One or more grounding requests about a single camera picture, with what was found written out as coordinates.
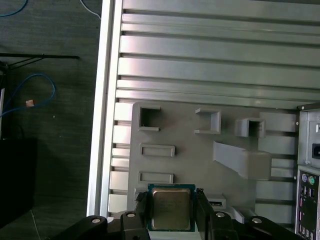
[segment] ps/2 port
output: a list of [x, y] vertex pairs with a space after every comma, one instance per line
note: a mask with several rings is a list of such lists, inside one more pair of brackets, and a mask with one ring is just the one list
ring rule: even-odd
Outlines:
[[315, 184], [315, 178], [313, 176], [309, 176], [308, 181], [311, 185]]
[[302, 174], [302, 181], [306, 182], [308, 180], [308, 176], [306, 174]]

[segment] screw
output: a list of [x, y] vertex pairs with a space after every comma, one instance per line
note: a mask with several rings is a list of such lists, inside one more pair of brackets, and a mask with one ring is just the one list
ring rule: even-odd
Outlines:
[[218, 218], [223, 218], [223, 217], [225, 216], [225, 214], [222, 213], [222, 212], [218, 212], [218, 213], [216, 214], [216, 216], [217, 216]]
[[94, 224], [100, 223], [100, 219], [99, 218], [92, 219], [92, 223]]
[[254, 222], [255, 224], [261, 224], [262, 223], [261, 219], [259, 219], [259, 218], [253, 218], [252, 222]]

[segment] usb port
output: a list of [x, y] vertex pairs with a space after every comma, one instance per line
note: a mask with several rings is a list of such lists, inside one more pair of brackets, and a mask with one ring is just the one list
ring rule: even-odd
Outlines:
[[222, 207], [222, 201], [210, 201], [209, 202], [211, 206], [218, 206], [218, 207]]
[[315, 197], [315, 190], [309, 188], [309, 197], [314, 198]]

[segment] cable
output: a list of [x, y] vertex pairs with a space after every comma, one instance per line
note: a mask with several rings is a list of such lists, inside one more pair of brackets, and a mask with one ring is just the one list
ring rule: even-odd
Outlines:
[[30, 76], [28, 76], [25, 80], [23, 80], [19, 86], [14, 90], [13, 94], [11, 95], [10, 99], [6, 102], [5, 106], [3, 109], [6, 109], [9, 105], [9, 103], [12, 101], [12, 99], [14, 98], [14, 96], [16, 95], [16, 93], [22, 88], [22, 86], [27, 82], [29, 81], [30, 79], [34, 78], [34, 77], [44, 77], [46, 78], [52, 85], [52, 94], [51, 96], [47, 99], [47, 100], [44, 100], [43, 102], [41, 103], [38, 103], [38, 104], [35, 104], [34, 106], [30, 106], [30, 107], [27, 107], [27, 106], [21, 106], [21, 107], [16, 107], [16, 108], [13, 108], [13, 109], [10, 109], [10, 110], [7, 110], [5, 112], [3, 112], [1, 115], [0, 115], [0, 118], [2, 118], [3, 116], [9, 114], [9, 113], [12, 113], [12, 112], [15, 112], [15, 111], [19, 111], [19, 110], [24, 110], [24, 109], [31, 109], [31, 108], [38, 108], [38, 107], [42, 107], [42, 106], [45, 106], [47, 105], [55, 96], [56, 94], [56, 86], [55, 86], [55, 83], [51, 80], [50, 77], [48, 77], [47, 75], [45, 75], [44, 73], [35, 73], [35, 74], [32, 74]]
[[41, 240], [41, 237], [40, 237], [40, 234], [39, 234], [39, 231], [38, 231], [38, 227], [37, 227], [37, 224], [36, 224], [35, 215], [32, 212], [32, 209], [30, 209], [30, 212], [31, 212], [31, 215], [32, 215], [33, 224], [34, 224], [34, 228], [35, 228], [36, 234], [38, 235], [39, 240]]
[[1, 17], [9, 17], [9, 16], [12, 16], [12, 15], [15, 15], [15, 14], [21, 12], [27, 6], [27, 4], [28, 4], [28, 0], [25, 0], [22, 7], [20, 7], [18, 10], [10, 12], [10, 13], [6, 13], [6, 14], [0, 14], [0, 18]]
[[101, 16], [100, 16], [98, 13], [96, 13], [96, 12], [94, 12], [94, 11], [91, 11], [91, 10], [85, 5], [85, 3], [84, 3], [83, 0], [80, 0], [80, 3], [84, 6], [84, 8], [85, 8], [88, 12], [92, 13], [93, 15], [96, 15], [96, 16], [101, 20]]

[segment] metal frame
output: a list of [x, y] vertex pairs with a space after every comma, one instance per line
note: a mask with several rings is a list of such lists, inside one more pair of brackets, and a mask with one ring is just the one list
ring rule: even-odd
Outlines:
[[99, 40], [98, 64], [96, 73], [95, 97], [94, 97], [94, 112], [93, 112], [93, 126], [92, 126], [92, 142], [91, 142], [91, 156], [90, 156], [90, 172], [89, 172], [89, 185], [88, 185], [88, 198], [87, 198], [87, 216], [100, 213], [100, 199], [101, 199], [101, 180], [102, 180], [102, 164], [104, 159], [104, 143], [109, 137], [107, 134], [113, 134], [113, 123], [108, 123], [106, 119], [107, 99], [108, 109], [114, 109], [115, 96], [111, 98], [107, 89], [112, 92], [116, 89], [116, 79], [111, 79], [108, 76], [109, 63], [110, 63], [110, 49], [111, 49], [111, 36], [114, 17], [114, 0], [104, 0], [102, 3], [102, 16], [101, 16], [101, 31]]
[[[121, 173], [111, 168], [112, 157], [115, 157], [113, 149], [121, 151], [129, 147], [130, 105], [137, 100], [288, 110], [316, 102], [319, 94], [318, 72], [313, 68], [318, 67], [314, 59], [317, 59], [319, 52], [305, 46], [319, 44], [320, 27], [316, 24], [320, 22], [319, 9], [319, 5], [301, 4], [297, 8], [296, 4], [291, 3], [250, 0], [204, 0], [201, 4], [194, 0], [159, 0], [157, 3], [148, 0], [104, 0], [87, 214], [99, 213], [107, 217], [109, 193], [126, 193], [122, 188], [111, 187], [112, 179], [114, 182], [123, 179], [115, 174], [112, 177], [110, 170]], [[127, 34], [120, 36], [121, 31]], [[222, 51], [221, 55], [216, 55], [219, 53], [218, 42], [221, 41], [224, 49], [236, 51]], [[273, 53], [283, 53], [284, 43], [288, 43], [285, 54], [274, 56]], [[193, 54], [191, 49], [194, 46], [201, 51]], [[206, 54], [208, 46], [214, 46], [210, 49], [215, 55]], [[256, 55], [248, 56], [246, 52]], [[294, 56], [302, 54], [302, 57], [281, 57], [290, 56], [288, 53], [294, 53]], [[222, 64], [228, 62], [228, 66], [237, 65], [236, 62], [241, 66], [221, 72], [220, 65], [217, 67], [207, 63], [207, 60], [216, 58], [222, 59]], [[263, 71], [265, 68], [258, 67], [260, 64], [270, 68], [268, 76]], [[307, 76], [306, 80], [301, 81], [303, 78], [294, 73], [296, 68], [302, 76]], [[226, 79], [225, 73], [231, 70], [239, 74]], [[115, 119], [119, 113], [126, 115], [126, 118]], [[120, 125], [116, 120], [126, 122]], [[125, 158], [128, 165], [128, 154], [120, 157]]]

